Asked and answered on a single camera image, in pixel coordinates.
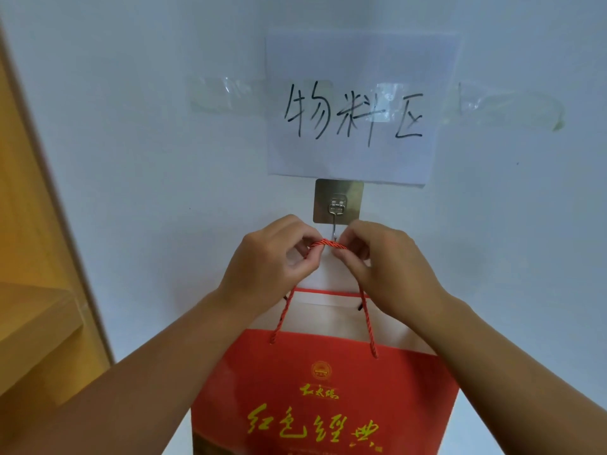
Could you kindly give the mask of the person's left hand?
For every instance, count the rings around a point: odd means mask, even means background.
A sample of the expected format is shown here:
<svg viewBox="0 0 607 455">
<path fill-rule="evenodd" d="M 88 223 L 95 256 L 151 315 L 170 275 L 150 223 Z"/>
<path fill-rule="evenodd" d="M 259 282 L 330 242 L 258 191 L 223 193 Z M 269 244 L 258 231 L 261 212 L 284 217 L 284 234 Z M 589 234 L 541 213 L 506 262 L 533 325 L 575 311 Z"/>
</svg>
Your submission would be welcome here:
<svg viewBox="0 0 607 455">
<path fill-rule="evenodd" d="M 286 215 L 243 237 L 216 294 L 239 317 L 254 321 L 304 279 L 290 278 L 290 265 L 307 251 L 323 251 L 321 233 Z"/>
</svg>

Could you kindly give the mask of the person's right hand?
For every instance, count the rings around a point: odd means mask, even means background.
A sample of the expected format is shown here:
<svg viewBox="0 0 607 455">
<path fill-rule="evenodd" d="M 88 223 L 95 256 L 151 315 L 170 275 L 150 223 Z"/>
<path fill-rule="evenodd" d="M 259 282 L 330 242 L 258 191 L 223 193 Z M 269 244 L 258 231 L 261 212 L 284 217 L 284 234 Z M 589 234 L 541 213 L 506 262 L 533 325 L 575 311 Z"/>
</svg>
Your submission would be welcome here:
<svg viewBox="0 0 607 455">
<path fill-rule="evenodd" d="M 339 244 L 345 249 L 369 249 L 367 264 L 372 277 L 359 285 L 383 313 L 412 329 L 439 323 L 449 294 L 406 232 L 355 220 L 342 233 Z"/>
</svg>

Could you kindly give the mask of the red gift bag with rope handle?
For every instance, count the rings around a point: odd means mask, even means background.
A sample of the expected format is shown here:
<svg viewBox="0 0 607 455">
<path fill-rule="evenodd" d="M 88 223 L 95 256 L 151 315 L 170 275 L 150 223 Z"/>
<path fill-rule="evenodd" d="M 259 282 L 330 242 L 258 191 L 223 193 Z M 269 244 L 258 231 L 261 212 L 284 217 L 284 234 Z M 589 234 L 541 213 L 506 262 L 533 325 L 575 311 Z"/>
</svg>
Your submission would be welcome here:
<svg viewBox="0 0 607 455">
<path fill-rule="evenodd" d="M 459 387 L 427 351 L 401 349 L 325 240 L 320 275 L 246 329 L 191 408 L 195 444 L 234 455 L 438 455 Z"/>
</svg>

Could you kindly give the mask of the person's right forearm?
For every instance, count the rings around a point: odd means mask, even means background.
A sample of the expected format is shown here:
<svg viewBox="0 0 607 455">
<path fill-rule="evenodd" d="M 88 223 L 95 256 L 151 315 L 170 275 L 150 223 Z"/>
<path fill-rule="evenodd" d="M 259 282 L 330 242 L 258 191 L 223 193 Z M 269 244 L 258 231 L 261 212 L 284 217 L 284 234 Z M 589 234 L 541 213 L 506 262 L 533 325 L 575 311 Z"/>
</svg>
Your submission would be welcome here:
<svg viewBox="0 0 607 455">
<path fill-rule="evenodd" d="M 607 411 L 447 295 L 399 320 L 445 362 L 506 455 L 607 455 Z"/>
</svg>

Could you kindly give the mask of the person's left forearm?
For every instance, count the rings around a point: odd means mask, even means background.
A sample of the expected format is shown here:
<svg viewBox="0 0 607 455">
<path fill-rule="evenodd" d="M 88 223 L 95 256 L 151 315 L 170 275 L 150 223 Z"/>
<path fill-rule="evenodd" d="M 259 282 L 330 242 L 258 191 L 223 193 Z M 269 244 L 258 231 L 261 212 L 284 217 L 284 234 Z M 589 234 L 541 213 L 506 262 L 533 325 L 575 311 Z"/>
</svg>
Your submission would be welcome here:
<svg viewBox="0 0 607 455">
<path fill-rule="evenodd" d="M 162 455 L 267 295 L 215 290 L 0 455 Z"/>
</svg>

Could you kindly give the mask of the white handwritten paper sign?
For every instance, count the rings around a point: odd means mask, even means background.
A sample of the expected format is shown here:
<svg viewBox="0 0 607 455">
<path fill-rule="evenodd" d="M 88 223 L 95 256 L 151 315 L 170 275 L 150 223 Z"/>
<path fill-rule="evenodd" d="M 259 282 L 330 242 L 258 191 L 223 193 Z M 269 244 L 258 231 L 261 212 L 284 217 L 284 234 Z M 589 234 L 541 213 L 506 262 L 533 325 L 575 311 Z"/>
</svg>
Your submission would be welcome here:
<svg viewBox="0 0 607 455">
<path fill-rule="evenodd" d="M 265 40 L 269 173 L 429 181 L 459 34 L 275 29 Z"/>
</svg>

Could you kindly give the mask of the clear tape strip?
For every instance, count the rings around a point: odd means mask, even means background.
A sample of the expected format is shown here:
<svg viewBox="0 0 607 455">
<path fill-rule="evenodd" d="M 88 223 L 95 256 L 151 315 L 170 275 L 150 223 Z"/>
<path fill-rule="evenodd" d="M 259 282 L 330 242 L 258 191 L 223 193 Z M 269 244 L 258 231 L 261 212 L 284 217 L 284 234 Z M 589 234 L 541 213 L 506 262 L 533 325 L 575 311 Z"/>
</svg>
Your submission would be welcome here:
<svg viewBox="0 0 607 455">
<path fill-rule="evenodd" d="M 267 116 L 277 111 L 279 97 L 290 90 L 285 80 L 243 80 L 235 77 L 187 78 L 186 89 L 193 112 Z M 565 128 L 566 110 L 557 98 L 534 90 L 509 90 L 476 82 L 453 84 L 441 100 L 441 125 L 471 125 L 557 132 Z"/>
</svg>

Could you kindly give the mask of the metal adhesive wall hook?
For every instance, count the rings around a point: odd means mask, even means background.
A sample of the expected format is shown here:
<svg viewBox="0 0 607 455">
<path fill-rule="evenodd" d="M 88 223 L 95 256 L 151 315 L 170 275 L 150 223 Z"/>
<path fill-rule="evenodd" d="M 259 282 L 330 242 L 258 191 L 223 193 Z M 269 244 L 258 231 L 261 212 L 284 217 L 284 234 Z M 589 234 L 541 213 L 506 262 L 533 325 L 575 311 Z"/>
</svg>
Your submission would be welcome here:
<svg viewBox="0 0 607 455">
<path fill-rule="evenodd" d="M 313 222 L 331 225 L 331 241 L 338 240 L 338 226 L 359 219 L 364 186 L 361 181 L 316 180 Z"/>
</svg>

